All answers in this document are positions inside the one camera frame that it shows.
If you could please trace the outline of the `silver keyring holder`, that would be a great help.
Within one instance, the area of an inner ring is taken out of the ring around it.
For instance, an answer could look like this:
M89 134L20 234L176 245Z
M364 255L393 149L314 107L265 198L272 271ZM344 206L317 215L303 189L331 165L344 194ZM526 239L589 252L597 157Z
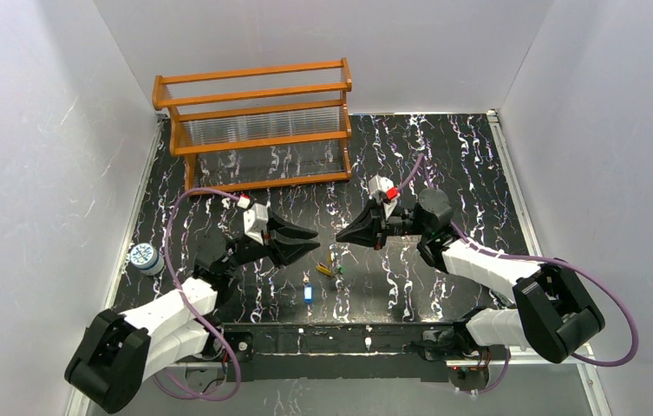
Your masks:
M319 263L322 263L322 264L326 265L327 267L331 268L331 270L332 270L333 273L334 273L334 276L326 276L326 275L320 273L320 272L317 270L317 265L318 265ZM320 275L322 275L322 276L324 276L324 277L327 277L327 278L329 278L329 279L336 279L337 277L342 276L342 275L344 274L344 272L345 272L345 271L344 271L342 274L338 274L338 273L336 272L336 267L337 267L337 265L341 265L341 264L337 261L336 254L335 254L333 251L330 251L330 252L325 256L325 258L324 258L322 261L319 261L319 262L317 263L317 265L316 265L316 271L317 271L317 273L319 273Z

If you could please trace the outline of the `yellow key tag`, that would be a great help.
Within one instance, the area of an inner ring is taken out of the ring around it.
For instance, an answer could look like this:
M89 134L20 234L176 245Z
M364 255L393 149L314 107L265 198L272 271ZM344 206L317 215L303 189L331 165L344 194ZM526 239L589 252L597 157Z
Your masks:
M324 265L324 264L322 264L322 263L319 263L319 264L317 265L317 270L318 270L320 273L322 273L322 274L324 274L324 275L326 275L326 276L334 276L334 273L333 273L333 271L331 270L331 268L327 267L326 265Z

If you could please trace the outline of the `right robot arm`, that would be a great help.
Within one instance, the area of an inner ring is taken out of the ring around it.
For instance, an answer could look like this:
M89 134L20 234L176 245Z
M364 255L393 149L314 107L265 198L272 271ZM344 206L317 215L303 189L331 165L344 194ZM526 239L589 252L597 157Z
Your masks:
M492 346L531 348L560 363L605 327L597 304L568 266L527 260L462 237L447 194L426 189L415 205L395 204L396 192L378 192L358 217L336 234L339 243L380 250L389 237L417 236L430 267L472 280L507 299L507 309L474 309L450 329L415 345L430 354L469 354Z

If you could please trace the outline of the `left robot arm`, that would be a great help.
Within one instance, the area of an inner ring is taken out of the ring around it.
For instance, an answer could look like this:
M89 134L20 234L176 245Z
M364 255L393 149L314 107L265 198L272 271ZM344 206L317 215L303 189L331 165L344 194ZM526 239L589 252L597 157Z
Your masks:
M105 309L85 329L64 379L108 413L117 413L141 384L176 361L200 353L238 366L237 341L229 342L206 318L236 288L235 273L268 258L282 267L319 247L317 232L292 224L261 204L243 214L243 234L221 231L197 237L193 273L176 289L122 313Z

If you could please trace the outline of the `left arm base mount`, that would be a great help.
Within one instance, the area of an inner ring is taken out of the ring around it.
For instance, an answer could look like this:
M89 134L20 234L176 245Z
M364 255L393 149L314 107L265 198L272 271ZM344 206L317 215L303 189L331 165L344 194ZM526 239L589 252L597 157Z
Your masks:
M240 362L253 359L252 333L240 331L223 331L222 336L230 346L228 351L224 343L203 326L196 322L191 327L176 330L173 335L180 341L176 362L221 362L231 361L234 356Z

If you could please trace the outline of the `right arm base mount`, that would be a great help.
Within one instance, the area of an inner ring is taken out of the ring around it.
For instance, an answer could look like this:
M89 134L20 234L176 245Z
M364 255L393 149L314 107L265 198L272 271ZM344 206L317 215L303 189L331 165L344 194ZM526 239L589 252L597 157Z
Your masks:
M421 333L418 341L411 341L407 350L418 354L424 361L460 361L450 365L450 380L488 384L493 359L505 358L501 346L481 346L464 329L430 329Z

